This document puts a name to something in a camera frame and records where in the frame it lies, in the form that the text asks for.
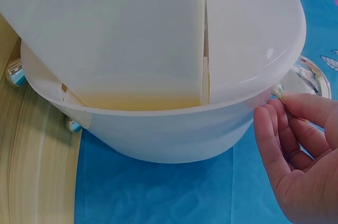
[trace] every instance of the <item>wood grain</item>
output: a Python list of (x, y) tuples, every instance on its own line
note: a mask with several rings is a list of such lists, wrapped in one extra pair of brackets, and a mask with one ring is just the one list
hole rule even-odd
[(19, 56), (20, 39), (0, 16), (0, 223), (73, 223), (81, 135), (28, 84), (7, 83), (5, 66)]

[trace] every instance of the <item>human hand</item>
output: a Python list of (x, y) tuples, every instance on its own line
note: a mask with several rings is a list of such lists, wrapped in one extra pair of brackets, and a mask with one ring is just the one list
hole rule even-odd
[(338, 223), (338, 102), (310, 94), (287, 94), (283, 101), (288, 111), (270, 100), (254, 114), (257, 145), (278, 204), (293, 223)]

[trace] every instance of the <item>chrome ball foot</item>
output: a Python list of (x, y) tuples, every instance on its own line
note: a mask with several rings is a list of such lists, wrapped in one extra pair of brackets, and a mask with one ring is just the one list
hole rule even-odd
[(7, 81), (13, 86), (20, 87), (26, 82), (21, 59), (15, 59), (9, 62), (5, 73)]
[(302, 55), (281, 83), (272, 90), (272, 94), (283, 101), (281, 96), (285, 90), (332, 98), (330, 82), (325, 74), (314, 62)]
[(70, 117), (65, 118), (65, 126), (72, 133), (78, 133), (82, 129), (82, 126)]

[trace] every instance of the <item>blue fabric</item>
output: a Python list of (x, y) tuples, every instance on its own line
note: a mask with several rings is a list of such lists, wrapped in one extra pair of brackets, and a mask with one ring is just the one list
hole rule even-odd
[[(315, 62), (338, 99), (338, 0), (301, 0), (307, 19), (303, 55)], [(269, 185), (252, 127), (211, 160), (164, 165), (130, 159), (84, 131), (76, 224), (289, 223)]]

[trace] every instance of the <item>semicircular lid panel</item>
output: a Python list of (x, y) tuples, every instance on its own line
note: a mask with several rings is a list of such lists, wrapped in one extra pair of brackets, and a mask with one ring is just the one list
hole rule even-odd
[(205, 0), (0, 0), (55, 76), (107, 109), (114, 95), (199, 99), (204, 12)]
[(305, 43), (299, 0), (206, 0), (210, 103), (243, 100), (276, 84)]

